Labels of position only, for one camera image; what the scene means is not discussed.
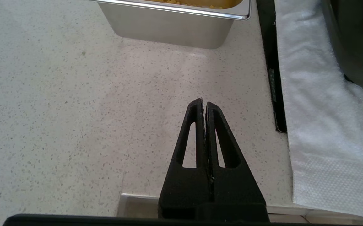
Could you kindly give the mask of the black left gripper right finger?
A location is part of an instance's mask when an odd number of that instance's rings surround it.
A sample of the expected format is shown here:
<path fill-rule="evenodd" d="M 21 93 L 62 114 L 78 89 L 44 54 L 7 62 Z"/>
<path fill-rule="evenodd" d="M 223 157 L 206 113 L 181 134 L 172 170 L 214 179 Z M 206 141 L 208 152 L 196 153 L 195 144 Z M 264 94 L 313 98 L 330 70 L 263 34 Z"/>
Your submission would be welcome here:
<path fill-rule="evenodd" d="M 220 107 L 208 102 L 205 119 L 211 174 L 205 220 L 267 221 L 266 201 Z"/>

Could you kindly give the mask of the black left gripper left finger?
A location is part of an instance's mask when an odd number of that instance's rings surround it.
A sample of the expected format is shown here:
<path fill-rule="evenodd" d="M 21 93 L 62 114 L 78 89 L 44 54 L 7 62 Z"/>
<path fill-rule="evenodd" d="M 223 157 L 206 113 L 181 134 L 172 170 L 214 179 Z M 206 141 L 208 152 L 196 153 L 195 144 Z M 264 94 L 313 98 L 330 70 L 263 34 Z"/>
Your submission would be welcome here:
<path fill-rule="evenodd" d="M 196 167 L 183 166 L 190 127 L 195 124 Z M 158 200 L 161 219 L 195 220 L 199 205 L 211 200 L 203 100 L 189 103 Z"/>

